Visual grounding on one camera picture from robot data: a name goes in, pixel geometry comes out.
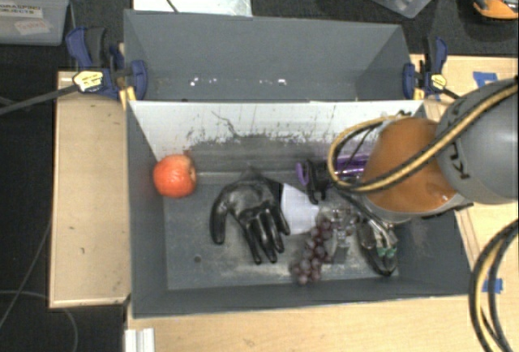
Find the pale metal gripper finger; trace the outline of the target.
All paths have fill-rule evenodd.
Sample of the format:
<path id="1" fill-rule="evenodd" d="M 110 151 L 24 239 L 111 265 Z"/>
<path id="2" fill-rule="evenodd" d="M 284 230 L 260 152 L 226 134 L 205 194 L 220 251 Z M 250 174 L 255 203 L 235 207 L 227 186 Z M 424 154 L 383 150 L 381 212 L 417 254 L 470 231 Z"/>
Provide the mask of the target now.
<path id="1" fill-rule="evenodd" d="M 338 239 L 332 257 L 333 263 L 345 263 L 350 251 L 349 239 Z"/>
<path id="2" fill-rule="evenodd" d="M 331 228 L 338 238 L 348 238 L 353 235 L 358 223 L 358 214 L 350 209 L 333 209 Z"/>

